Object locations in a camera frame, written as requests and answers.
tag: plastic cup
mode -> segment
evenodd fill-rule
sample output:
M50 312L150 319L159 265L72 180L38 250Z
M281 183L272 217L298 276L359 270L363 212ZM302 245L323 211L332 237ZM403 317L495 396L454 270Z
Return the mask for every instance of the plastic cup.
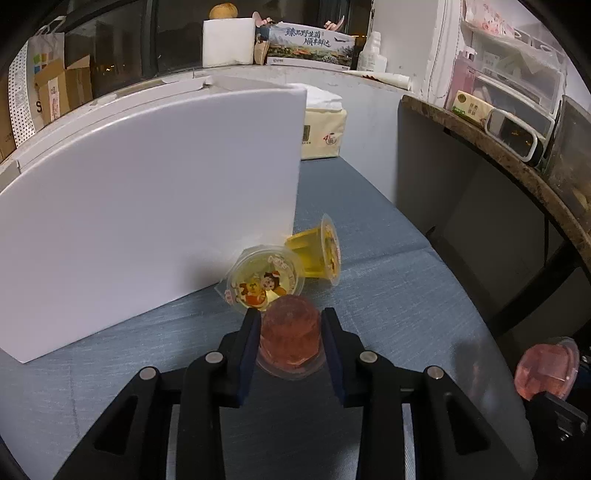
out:
M262 318L257 364L275 377L299 380L324 364L320 312L304 297L277 299Z
M304 267L296 254L284 247L260 245L242 252L222 281L223 297L241 313L251 307L264 312L282 296L299 295L304 281Z
M325 278L330 280L333 286L339 284L339 237L328 215L322 216L319 226L289 237L285 241L285 246L301 258L306 277Z
M525 351L515 370L515 389L526 400L550 392L565 400L579 371L579 349L564 337L556 343L539 343Z

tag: white plastic bottle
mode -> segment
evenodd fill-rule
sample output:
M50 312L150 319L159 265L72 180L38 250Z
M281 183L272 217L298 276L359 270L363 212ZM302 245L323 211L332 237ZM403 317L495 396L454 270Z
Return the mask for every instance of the white plastic bottle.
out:
M359 63L357 69L365 72L385 72L388 59L379 54L379 48L382 43L380 32L371 32L361 53L359 53Z

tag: white foam board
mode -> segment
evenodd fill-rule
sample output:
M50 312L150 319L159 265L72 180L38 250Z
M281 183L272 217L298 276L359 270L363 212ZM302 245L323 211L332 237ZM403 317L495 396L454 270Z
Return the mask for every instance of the white foam board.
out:
M162 82L51 124L0 193L0 348L27 362L292 233L306 92Z

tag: box lid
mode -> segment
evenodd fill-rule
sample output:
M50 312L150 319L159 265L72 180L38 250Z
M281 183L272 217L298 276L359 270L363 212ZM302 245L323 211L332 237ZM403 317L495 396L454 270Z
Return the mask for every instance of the box lid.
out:
M57 77L64 71L63 62L61 59L54 60L47 64L47 66L40 72L35 74L35 85L38 87L45 85L49 80Z
M90 55L87 55L86 57L82 57L80 60L76 60L66 70L84 69L84 68L88 68L88 67L90 67Z

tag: screw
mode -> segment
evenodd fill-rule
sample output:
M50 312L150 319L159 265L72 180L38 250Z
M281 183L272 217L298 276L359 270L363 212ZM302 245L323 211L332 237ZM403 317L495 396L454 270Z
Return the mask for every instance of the screw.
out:
M220 352L209 352L205 356L205 361L208 364L218 364L223 360L223 355Z
M154 367L146 367L139 372L139 377L142 380L152 380L155 376L156 369Z
M440 378L443 378L445 372L443 371L443 368L433 365L432 367L427 368L427 375L435 380L439 380Z
M373 364L378 360L378 356L374 352L366 350L359 354L359 359L366 364Z

